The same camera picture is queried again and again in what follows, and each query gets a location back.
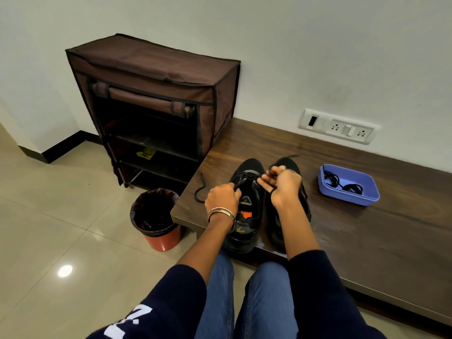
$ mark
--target person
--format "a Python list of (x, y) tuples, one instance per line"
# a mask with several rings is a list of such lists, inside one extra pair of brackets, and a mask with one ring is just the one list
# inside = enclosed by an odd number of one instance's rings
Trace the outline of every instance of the person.
[[(272, 170), (258, 183), (273, 191), (288, 262), (286, 267), (266, 262), (252, 275), (235, 327), (234, 270), (221, 250), (232, 219), (215, 212), (201, 237), (140, 305), (88, 338), (384, 338), (365, 323), (320, 249), (298, 199), (301, 176), (285, 166)], [(208, 194), (206, 210), (223, 207), (236, 214), (240, 196), (233, 183), (217, 186)]]

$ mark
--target brown wooden surface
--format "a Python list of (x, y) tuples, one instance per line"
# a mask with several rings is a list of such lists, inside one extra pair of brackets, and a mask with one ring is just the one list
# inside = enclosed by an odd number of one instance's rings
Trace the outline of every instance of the brown wooden surface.
[[(206, 227), (204, 205), (195, 202), (202, 172), (210, 188), (229, 181), (242, 161), (265, 168), (293, 158), (302, 172), (312, 228), (347, 287), (452, 325), (452, 174), (377, 154), (232, 119), (173, 208), (173, 220), (196, 231)], [(369, 207), (319, 192), (322, 164), (372, 176), (380, 200)], [(284, 261), (265, 234), (266, 219), (252, 251), (263, 260)]]

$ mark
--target white print on sleeve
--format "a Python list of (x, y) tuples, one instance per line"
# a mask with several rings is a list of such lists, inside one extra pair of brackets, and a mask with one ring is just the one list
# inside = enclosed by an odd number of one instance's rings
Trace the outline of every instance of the white print on sleeve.
[(124, 332), (122, 329), (120, 329), (117, 325), (123, 324), (127, 320), (132, 320), (132, 323), (134, 325), (138, 325), (139, 319), (136, 319), (136, 318), (138, 318), (139, 316), (142, 316), (144, 314), (150, 313), (151, 310), (152, 310), (152, 308), (148, 307), (146, 305), (136, 306), (133, 309), (133, 311), (136, 311), (135, 313), (129, 314), (129, 316), (127, 318), (121, 320), (120, 322), (117, 322), (116, 324), (108, 326), (104, 331), (104, 336), (107, 336), (111, 339), (122, 339), (124, 337), (124, 335), (126, 334), (126, 332)]

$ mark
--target blue container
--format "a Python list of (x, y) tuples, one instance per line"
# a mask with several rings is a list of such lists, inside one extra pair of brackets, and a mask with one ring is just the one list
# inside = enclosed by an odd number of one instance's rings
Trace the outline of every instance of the blue container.
[[(337, 175), (340, 179), (340, 184), (343, 186), (347, 184), (359, 184), (363, 188), (363, 194), (359, 195), (346, 192), (345, 190), (342, 190), (340, 186), (337, 188), (329, 186), (325, 182), (323, 173), (324, 168), (326, 171)], [(342, 168), (336, 165), (324, 164), (320, 168), (318, 179), (320, 192), (326, 196), (331, 196), (332, 198), (338, 198), (340, 200), (356, 203), (362, 206), (369, 206), (380, 199), (380, 193), (376, 188), (373, 178), (368, 174), (359, 171)]]

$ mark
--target red trash can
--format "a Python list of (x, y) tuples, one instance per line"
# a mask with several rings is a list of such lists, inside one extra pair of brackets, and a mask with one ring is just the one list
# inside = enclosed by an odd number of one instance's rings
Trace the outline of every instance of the red trash can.
[(172, 190), (158, 188), (139, 195), (130, 210), (133, 226), (156, 251), (171, 250), (182, 239), (180, 225), (171, 219), (171, 209), (179, 199)]

